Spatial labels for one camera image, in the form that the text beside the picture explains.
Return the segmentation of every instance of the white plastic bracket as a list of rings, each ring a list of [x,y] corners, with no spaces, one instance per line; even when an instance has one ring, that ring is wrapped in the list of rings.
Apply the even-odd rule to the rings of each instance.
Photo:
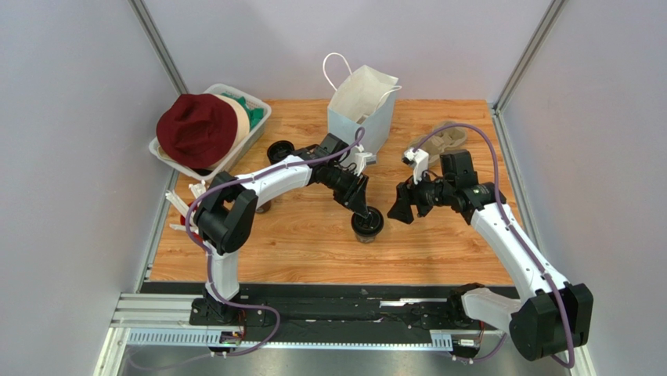
[[[428,153],[417,149],[413,151],[412,148],[403,153],[403,157],[409,162],[409,166],[413,169],[413,181],[415,184],[421,181],[421,176],[424,171],[428,170]]]
[[[174,208],[176,208],[176,210],[181,213],[183,218],[186,217],[186,214],[188,213],[188,204],[186,204],[178,194],[176,194],[174,191],[168,190],[164,194],[164,197],[167,198],[167,201],[174,205]]]
[[[171,227],[173,230],[176,230],[176,231],[185,231],[186,230],[186,227],[184,225],[176,225],[174,223],[169,223],[169,227]],[[199,229],[197,229],[196,226],[191,226],[190,231],[199,235]]]
[[[204,194],[204,192],[206,192],[206,181],[202,180],[200,183],[190,184],[188,187],[190,188],[190,191],[193,193],[193,196],[197,199],[199,198],[199,196]]]
[[[377,155],[363,151],[363,146],[352,148],[352,155],[355,156],[355,175],[359,176],[367,166],[377,163]]]

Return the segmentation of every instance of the black container lid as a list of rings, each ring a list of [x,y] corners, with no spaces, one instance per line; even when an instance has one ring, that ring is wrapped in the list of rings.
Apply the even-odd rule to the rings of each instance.
[[[294,151],[294,144],[289,141],[277,141],[266,150],[266,156],[272,165],[287,158]]]
[[[367,218],[357,214],[352,216],[352,229],[360,237],[375,237],[382,231],[383,227],[384,217],[382,213],[372,206],[368,207]]]

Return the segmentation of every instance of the white paper bag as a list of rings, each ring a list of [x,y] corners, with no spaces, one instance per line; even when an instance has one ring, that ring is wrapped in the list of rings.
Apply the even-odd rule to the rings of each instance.
[[[338,88],[326,74],[326,60],[332,55],[340,56],[350,72],[349,77]],[[398,78],[366,65],[352,72],[345,57],[335,52],[324,58],[322,71],[336,91],[327,107],[329,133],[346,143],[352,143],[357,128],[363,126],[366,130],[361,142],[364,151],[377,154],[389,138],[396,92],[401,89],[401,86],[396,85]],[[352,155],[346,158],[346,161],[353,160]]]

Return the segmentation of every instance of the plastic bin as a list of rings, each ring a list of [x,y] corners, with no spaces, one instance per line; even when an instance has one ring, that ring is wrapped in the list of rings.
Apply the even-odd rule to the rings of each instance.
[[[208,175],[199,175],[195,171],[193,171],[190,168],[187,168],[186,166],[182,166],[175,161],[169,161],[166,159],[163,159],[160,157],[159,153],[157,152],[157,148],[159,147],[159,143],[157,142],[157,137],[153,139],[153,141],[150,142],[149,144],[149,150],[152,155],[154,155],[157,159],[160,161],[163,161],[167,165],[172,166],[175,168],[177,171],[181,172],[182,174],[188,175],[190,177],[193,177],[194,179],[197,180],[211,180],[213,179],[220,171],[229,171],[234,165],[237,163],[239,159],[243,157],[247,153],[247,151],[251,148],[251,146],[254,145],[254,143],[257,142],[257,140],[261,137],[261,135],[264,134],[265,131],[265,125],[266,125],[266,119],[271,116],[271,107],[262,102],[261,100],[246,94],[245,92],[242,92],[238,89],[235,89],[231,86],[223,85],[223,84],[215,84],[212,85],[210,88],[206,89],[204,94],[229,94],[231,96],[236,96],[236,97],[241,97],[244,96],[246,98],[246,104],[248,107],[252,108],[263,108],[264,109],[264,117],[259,121],[259,123],[251,130],[251,132],[248,134],[248,136],[243,139],[242,142],[240,142],[238,145],[236,145],[233,149],[229,151],[229,153],[225,156],[225,158],[222,160],[222,162],[218,165],[218,167],[215,168],[215,170],[211,171],[210,174]]]

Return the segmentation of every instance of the gray wall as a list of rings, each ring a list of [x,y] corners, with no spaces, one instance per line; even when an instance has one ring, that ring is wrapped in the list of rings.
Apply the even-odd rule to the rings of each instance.
[[[3,1],[0,24],[0,374],[91,374],[144,259],[175,90],[126,1]]]
[[[667,2],[569,2],[505,113],[543,246],[593,291],[598,374],[667,358]]]
[[[329,98],[341,52],[404,86],[399,98],[496,100],[550,0],[146,0],[191,92]],[[347,74],[327,66],[332,81]]]

